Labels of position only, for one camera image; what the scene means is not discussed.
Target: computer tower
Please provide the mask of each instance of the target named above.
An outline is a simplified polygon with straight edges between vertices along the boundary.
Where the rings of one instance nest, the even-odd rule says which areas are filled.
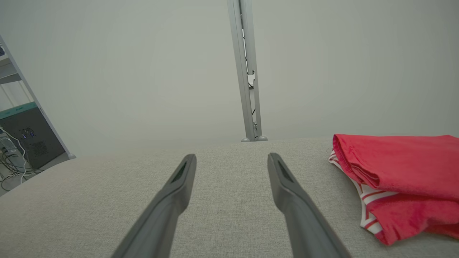
[[[0,125],[21,142],[32,168],[40,168],[65,152],[35,102],[0,112]],[[22,155],[18,142],[10,140]]]

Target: textured fabric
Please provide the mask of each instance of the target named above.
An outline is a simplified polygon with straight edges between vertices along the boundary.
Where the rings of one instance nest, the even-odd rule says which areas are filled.
[[[459,201],[459,138],[335,135],[350,178],[371,188]]]
[[[381,242],[424,230],[459,238],[458,138],[335,135],[333,149],[360,194],[360,225]]]
[[[328,161],[343,171],[333,150]],[[362,202],[360,226],[391,245],[422,231],[459,239],[459,203],[433,197],[380,191],[349,178]]]
[[[236,143],[79,157],[0,197],[0,257],[109,257],[184,155],[195,153],[191,200],[171,257],[288,257],[267,171],[279,153],[354,257],[451,257],[452,238],[422,233],[386,247],[360,228],[352,182],[327,162],[330,139]]]

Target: light gray couch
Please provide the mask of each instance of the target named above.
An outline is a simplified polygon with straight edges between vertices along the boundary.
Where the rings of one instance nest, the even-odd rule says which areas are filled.
[[[328,163],[329,139],[81,157],[0,197],[0,257],[109,257],[181,159],[197,157],[171,257],[288,257],[283,214],[267,171],[279,153],[354,257],[451,257],[459,241],[423,233],[386,247],[359,226],[352,183]]]

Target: folded towel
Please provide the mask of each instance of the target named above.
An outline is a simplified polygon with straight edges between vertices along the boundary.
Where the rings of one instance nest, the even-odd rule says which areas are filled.
[[[391,245],[422,231],[459,238],[459,139],[335,135],[329,162],[354,183],[360,225]]]

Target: gray wall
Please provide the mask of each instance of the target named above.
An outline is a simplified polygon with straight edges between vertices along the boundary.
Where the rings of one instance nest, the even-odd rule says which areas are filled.
[[[254,1],[263,134],[459,136],[459,1]]]
[[[78,157],[245,137],[226,1],[3,0],[0,24]]]

